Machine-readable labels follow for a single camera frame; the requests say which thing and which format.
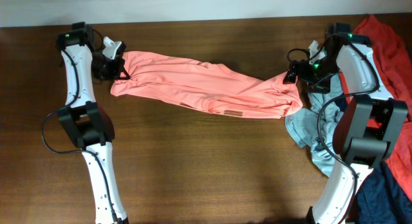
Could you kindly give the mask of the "salmon pink shirt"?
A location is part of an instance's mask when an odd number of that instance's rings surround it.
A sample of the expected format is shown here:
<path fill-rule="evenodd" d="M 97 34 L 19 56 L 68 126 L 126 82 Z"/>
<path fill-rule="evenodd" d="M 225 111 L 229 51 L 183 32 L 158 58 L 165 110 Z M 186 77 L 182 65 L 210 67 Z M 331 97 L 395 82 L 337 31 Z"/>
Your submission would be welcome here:
<path fill-rule="evenodd" d="M 284 73 L 260 80 L 224 64 L 147 51 L 129 51 L 123 59 L 130 78 L 113 83 L 111 94 L 116 97 L 145 97 L 204 113 L 256 119 L 279 119 L 303 106 L 297 86 L 283 84 Z"/>

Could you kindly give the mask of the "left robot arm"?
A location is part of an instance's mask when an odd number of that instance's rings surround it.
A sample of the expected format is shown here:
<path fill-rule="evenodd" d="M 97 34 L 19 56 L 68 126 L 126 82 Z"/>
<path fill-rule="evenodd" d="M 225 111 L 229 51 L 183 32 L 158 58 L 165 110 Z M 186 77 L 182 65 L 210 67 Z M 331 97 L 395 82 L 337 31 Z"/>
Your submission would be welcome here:
<path fill-rule="evenodd" d="M 93 91 L 95 79 L 130 78 L 122 57 L 126 45 L 103 37 L 102 45 L 97 47 L 95 37 L 99 35 L 92 26 L 80 22 L 58 36 L 56 44 L 66 68 L 68 92 L 66 103 L 57 116 L 86 162 L 95 200 L 96 223 L 128 223 L 113 168 L 113 123 L 97 104 Z"/>

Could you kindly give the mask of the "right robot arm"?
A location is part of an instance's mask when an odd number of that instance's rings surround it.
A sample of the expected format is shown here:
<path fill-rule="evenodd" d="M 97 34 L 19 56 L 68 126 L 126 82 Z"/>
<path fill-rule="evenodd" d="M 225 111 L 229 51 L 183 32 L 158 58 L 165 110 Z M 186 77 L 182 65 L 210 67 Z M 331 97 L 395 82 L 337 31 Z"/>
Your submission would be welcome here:
<path fill-rule="evenodd" d="M 290 60 L 284 84 L 301 80 L 310 92 L 327 93 L 331 78 L 340 77 L 343 94 L 321 106 L 316 131 L 321 146 L 335 163 L 323 194 L 306 215 L 307 223 L 344 223 L 364 180 L 392 154 L 404 120 L 407 104 L 396 100 L 380 79 L 373 61 L 370 38 L 354 34 L 349 24 L 334 23 L 321 46 L 304 51 L 305 60 Z M 326 108 L 349 99 L 348 107 L 327 148 L 321 122 Z"/>

